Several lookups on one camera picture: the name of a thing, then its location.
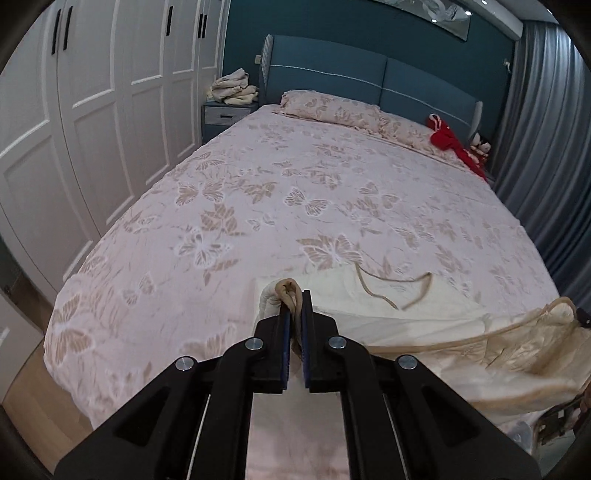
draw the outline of blue gripper pad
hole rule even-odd
[[[304,385],[306,388],[310,388],[310,345],[308,344],[308,314],[306,308],[301,310],[301,361],[304,372]]]
[[[290,311],[281,309],[280,321],[283,322],[283,355],[281,358],[281,382],[283,390],[287,389],[287,381],[290,377]]]

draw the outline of drawer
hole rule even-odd
[[[206,125],[225,125],[229,127],[242,120],[249,113],[251,113],[249,108],[206,106],[205,123]]]

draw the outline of cloth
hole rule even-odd
[[[280,283],[261,289],[266,282],[255,281],[257,320],[278,314],[273,286]],[[289,282],[311,291],[314,311],[333,317],[341,335],[386,358],[415,355],[507,433],[515,422],[533,433],[541,411],[589,383],[591,332],[569,299],[494,316],[433,274],[390,280],[346,265]]]
[[[263,289],[259,301],[261,318],[278,315],[282,303],[287,306],[293,319],[291,330],[295,332],[295,342],[292,342],[292,348],[300,355],[302,293],[300,286],[292,278],[274,281]]]
[[[439,115],[432,113],[429,115],[429,121],[427,126],[435,130],[435,133],[431,136],[431,143],[441,150],[452,149],[458,158],[462,160],[470,170],[476,175],[486,181],[485,173],[480,167],[471,159],[468,151],[462,146],[460,141],[456,138],[449,125],[439,117]]]
[[[257,97],[257,87],[248,85],[248,74],[244,69],[215,80],[207,91],[207,98],[227,105],[249,105]]]
[[[228,98],[224,98],[223,102],[227,105],[250,105],[252,102],[255,102],[258,99],[258,92],[252,93],[250,95],[242,95],[242,92],[239,94],[233,95]]]

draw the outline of folded clothes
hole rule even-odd
[[[250,95],[234,95],[224,99],[224,103],[227,105],[249,105],[258,99],[258,93],[252,93]]]
[[[238,69],[213,82],[207,98],[228,105],[248,105],[256,100],[257,90],[256,86],[248,85],[248,74],[244,69]]]

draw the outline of pillow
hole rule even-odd
[[[281,98],[280,113],[379,134],[378,106],[313,90],[285,92]]]
[[[381,112],[379,136],[384,140],[404,145],[453,167],[466,168],[464,162],[457,157],[453,150],[442,151],[431,143],[433,133],[433,130],[426,125],[418,124],[393,113]]]

